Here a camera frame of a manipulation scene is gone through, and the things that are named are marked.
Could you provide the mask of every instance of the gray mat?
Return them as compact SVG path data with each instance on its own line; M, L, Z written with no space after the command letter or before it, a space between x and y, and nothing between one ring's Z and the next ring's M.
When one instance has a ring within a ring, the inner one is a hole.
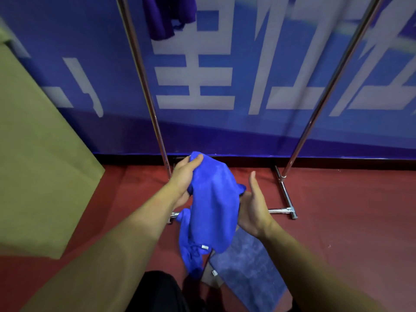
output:
M209 262L250 312L270 312L286 285L263 244L241 228L231 246Z

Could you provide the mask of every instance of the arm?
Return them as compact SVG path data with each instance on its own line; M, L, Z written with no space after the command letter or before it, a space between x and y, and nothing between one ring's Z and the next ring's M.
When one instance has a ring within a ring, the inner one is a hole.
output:
M202 155L183 159L152 198L52 277L22 311L124 311Z
M303 312L385 311L377 301L340 281L330 267L285 232L269 214L255 172L249 181L252 193L241 198L238 224L263 243Z

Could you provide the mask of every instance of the red floor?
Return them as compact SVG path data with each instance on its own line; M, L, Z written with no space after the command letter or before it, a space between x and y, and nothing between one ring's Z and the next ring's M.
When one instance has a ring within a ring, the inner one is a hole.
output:
M256 169L269 208L282 202L269 169ZM248 185L251 169L233 168ZM0 310L18 311L59 269L78 256L155 193L167 178L164 167L106 166L106 173L60 260L0 257ZM416 172L294 168L286 183L298 220L275 215L303 244L340 276L380 300L391 311L416 308ZM182 285L179 225L166 226L149 263ZM246 311L225 286L228 312ZM201 286L206 297L208 287ZM286 293L276 311L290 307Z

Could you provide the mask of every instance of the clothing rack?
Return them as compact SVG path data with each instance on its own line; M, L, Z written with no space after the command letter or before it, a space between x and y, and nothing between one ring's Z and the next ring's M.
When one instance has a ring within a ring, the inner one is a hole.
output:
M290 214L292 219L297 219L296 211L293 207L292 201L290 200L288 191L286 189L286 186L284 185L284 180L286 179L286 176L288 175L288 172L290 171L290 168L292 167L294 161L296 160L297 156L299 155L300 150L302 149L306 139L309 136L309 133L315 124L316 120L318 119L322 109L324 108L325 104L329 100L332 91L334 90L338 80L341 77L342 72L344 71L346 65L348 64L349 59L351 58L352 54L356 50L360 40L364 36L365 32L367 31L368 27L370 26L370 23L372 22L374 16L377 14L383 0L371 0L370 4L367 7L367 10L365 14L363 15L360 24L357 26L354 35L351 37L351 40L348 44L348 47L344 51L344 54L342 55L342 58L340 62L338 63L338 66L336 67L330 82L326 86L324 93L322 94L315 110L313 111L308 123L305 126L304 131L302 132L302 135L296 145L296 148L294 149L292 155L290 156L289 162L286 165L286 167L283 169L283 172L280 173L277 166L274 166L272 168L273 172L276 173L277 180L278 180L278 186L282 191L282 194L286 200L287 207L282 209L269 209L270 213L284 213L284 214ZM144 68L143 59L141 57L140 53L140 47L137 40L137 35L134 29L133 21L132 21L132 15L130 13L130 9L128 7L128 1L127 0L117 0L117 4L119 6L120 14L123 20L124 28L126 30L127 38L130 43L130 48L132 50L132 55L134 59L134 63L136 65L136 69L140 78L140 83L144 92L144 97L146 100L147 107L149 109L150 118L153 123L153 129L155 131L156 139L159 144L160 152L162 155L162 159L168 174L168 178L170 179L172 172L171 172L171 166L169 164L168 155L166 153L166 149L163 143L162 134L160 132L159 124L156 117L156 112L153 104L152 95L150 93L150 89L148 86L148 80L146 75L146 70ZM169 222L176 218L179 213L173 212L170 216Z

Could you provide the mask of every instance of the baseboard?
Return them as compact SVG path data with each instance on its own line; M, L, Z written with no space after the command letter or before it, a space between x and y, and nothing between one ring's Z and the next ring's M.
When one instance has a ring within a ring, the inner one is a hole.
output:
M161 156L95 154L104 165L163 165ZM173 165L183 156L168 156ZM215 156L228 167L284 167L289 158L261 158L244 156ZM297 158L293 167L339 168L360 170L416 171L416 160L367 159L367 158Z

